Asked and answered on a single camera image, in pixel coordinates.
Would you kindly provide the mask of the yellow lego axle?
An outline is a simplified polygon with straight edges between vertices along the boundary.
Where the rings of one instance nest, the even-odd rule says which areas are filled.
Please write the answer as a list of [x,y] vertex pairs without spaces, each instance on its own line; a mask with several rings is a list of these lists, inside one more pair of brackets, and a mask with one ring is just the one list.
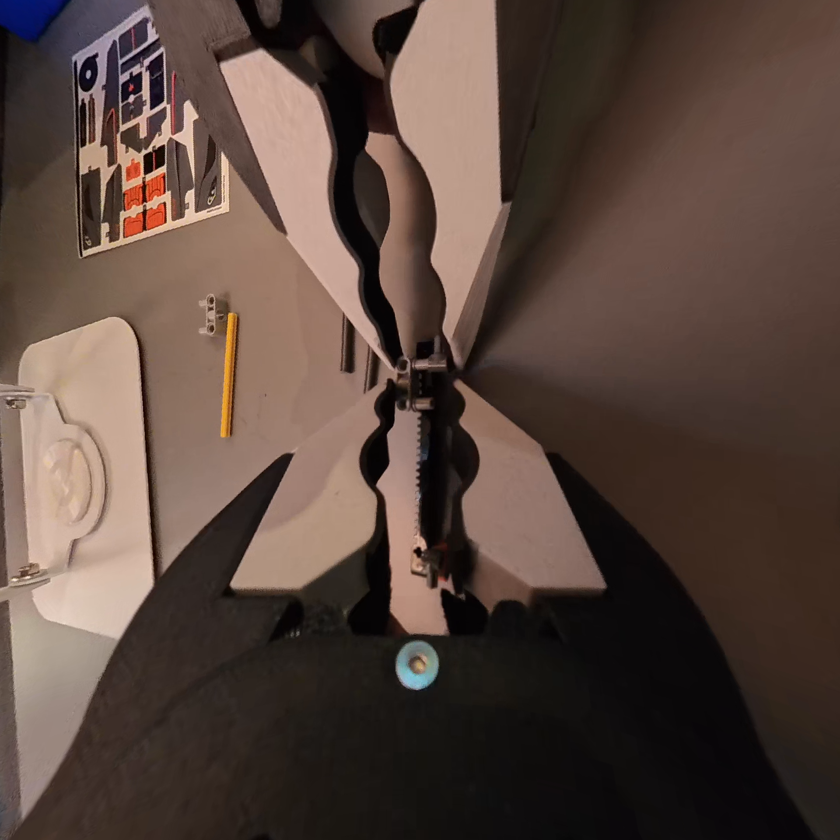
[[235,373],[238,349],[238,315],[227,314],[227,328],[224,355],[224,378],[220,418],[220,438],[230,438],[233,431],[235,404]]

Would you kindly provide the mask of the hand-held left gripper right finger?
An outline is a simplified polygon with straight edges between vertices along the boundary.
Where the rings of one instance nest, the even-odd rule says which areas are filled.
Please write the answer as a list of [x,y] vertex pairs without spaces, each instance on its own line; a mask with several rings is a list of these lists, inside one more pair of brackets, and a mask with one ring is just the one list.
[[554,596],[599,595],[606,582],[541,445],[466,384],[458,425],[477,472],[461,510],[471,548],[468,591],[492,612]]

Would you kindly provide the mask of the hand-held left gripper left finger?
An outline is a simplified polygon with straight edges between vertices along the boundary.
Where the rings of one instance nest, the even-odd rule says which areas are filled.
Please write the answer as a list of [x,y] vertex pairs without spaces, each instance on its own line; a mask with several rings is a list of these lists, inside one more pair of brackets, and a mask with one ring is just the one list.
[[380,500],[362,466],[382,427],[380,385],[291,454],[230,581],[237,595],[291,595],[349,614],[370,590],[366,558],[380,531]]

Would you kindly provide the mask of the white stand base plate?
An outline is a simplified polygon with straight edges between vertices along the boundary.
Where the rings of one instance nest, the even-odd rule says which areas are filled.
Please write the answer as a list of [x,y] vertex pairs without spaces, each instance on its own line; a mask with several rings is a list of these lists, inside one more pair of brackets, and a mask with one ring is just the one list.
[[77,542],[68,572],[35,586],[35,606],[49,622],[117,640],[154,584],[137,337],[115,317],[63,332],[30,344],[17,378],[87,429],[107,481],[97,528]]

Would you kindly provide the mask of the lego sticker sheet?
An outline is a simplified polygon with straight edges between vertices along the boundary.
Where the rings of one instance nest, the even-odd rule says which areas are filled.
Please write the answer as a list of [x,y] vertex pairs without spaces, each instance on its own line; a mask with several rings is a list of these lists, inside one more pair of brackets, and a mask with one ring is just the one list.
[[228,212],[228,159],[149,5],[80,49],[71,68],[80,258]]

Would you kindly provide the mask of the black lego gear rack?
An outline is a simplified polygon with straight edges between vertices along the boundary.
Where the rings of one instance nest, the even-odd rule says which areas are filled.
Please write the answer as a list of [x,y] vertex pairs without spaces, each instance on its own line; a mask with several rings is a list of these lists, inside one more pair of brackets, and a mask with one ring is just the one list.
[[418,363],[397,375],[395,407],[416,420],[410,571],[464,601],[472,559],[462,502],[475,475],[465,399],[453,375]]

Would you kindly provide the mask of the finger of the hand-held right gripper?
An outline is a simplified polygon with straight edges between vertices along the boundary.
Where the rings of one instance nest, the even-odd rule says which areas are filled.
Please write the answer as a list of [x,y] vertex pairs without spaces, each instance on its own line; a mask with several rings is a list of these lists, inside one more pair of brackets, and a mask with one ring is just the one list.
[[361,88],[298,53],[257,48],[220,69],[290,244],[392,368],[402,353],[354,172],[368,129]]
[[431,186],[431,260],[443,331],[463,370],[489,297],[511,203],[501,195],[497,3],[421,3],[390,71],[397,132]]

